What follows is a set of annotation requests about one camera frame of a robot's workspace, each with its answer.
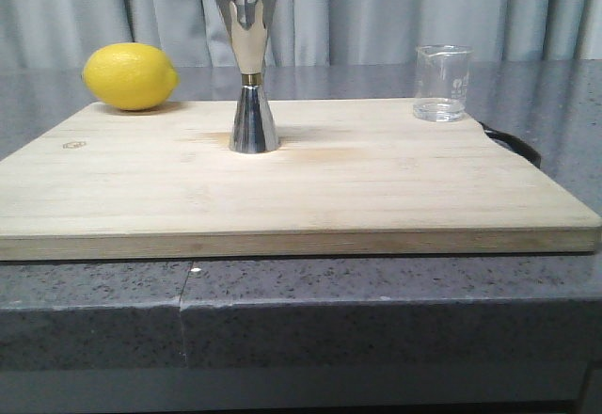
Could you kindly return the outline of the silver steel cocktail jigger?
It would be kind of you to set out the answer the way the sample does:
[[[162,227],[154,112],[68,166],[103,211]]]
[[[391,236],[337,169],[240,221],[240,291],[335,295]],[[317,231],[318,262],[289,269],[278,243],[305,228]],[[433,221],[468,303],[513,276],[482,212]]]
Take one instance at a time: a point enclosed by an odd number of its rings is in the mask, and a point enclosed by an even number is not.
[[[241,73],[230,149],[257,154],[279,147],[263,85],[264,57],[277,0],[215,0]]]

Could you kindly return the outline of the yellow lemon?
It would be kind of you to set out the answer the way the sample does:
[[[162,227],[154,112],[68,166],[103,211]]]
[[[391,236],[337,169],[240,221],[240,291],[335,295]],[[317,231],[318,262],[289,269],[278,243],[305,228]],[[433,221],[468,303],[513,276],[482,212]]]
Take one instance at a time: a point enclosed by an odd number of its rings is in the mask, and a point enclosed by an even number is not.
[[[164,51],[138,42],[98,49],[87,60],[82,79],[100,101],[126,111],[162,104],[180,82]]]

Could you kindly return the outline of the light wooden cutting board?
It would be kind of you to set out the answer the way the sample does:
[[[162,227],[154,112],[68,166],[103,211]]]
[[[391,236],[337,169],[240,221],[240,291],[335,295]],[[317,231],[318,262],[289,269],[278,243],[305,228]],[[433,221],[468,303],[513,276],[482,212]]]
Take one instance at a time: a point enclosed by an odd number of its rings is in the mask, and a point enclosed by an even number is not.
[[[281,145],[229,148],[232,102],[93,103],[1,163],[5,261],[593,251],[601,219],[471,118],[408,99],[274,101]]]

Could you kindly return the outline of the grey pleated curtain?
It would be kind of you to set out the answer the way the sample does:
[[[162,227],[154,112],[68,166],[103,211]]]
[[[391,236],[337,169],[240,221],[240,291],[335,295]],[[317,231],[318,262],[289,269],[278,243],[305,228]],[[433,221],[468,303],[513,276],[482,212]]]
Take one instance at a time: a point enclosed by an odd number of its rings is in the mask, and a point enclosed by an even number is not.
[[[1,0],[3,70],[79,68],[121,41],[181,67],[234,62],[214,0]],[[397,64],[422,44],[467,45],[484,62],[598,59],[601,0],[277,0],[266,58]]]

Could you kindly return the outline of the small clear glass beaker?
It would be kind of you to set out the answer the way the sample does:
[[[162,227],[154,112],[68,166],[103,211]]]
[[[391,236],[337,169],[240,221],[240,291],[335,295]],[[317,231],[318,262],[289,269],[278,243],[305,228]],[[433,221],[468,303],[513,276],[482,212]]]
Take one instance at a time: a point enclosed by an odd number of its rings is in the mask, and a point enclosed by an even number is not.
[[[472,49],[432,44],[416,48],[413,114],[431,122],[456,122],[466,110]]]

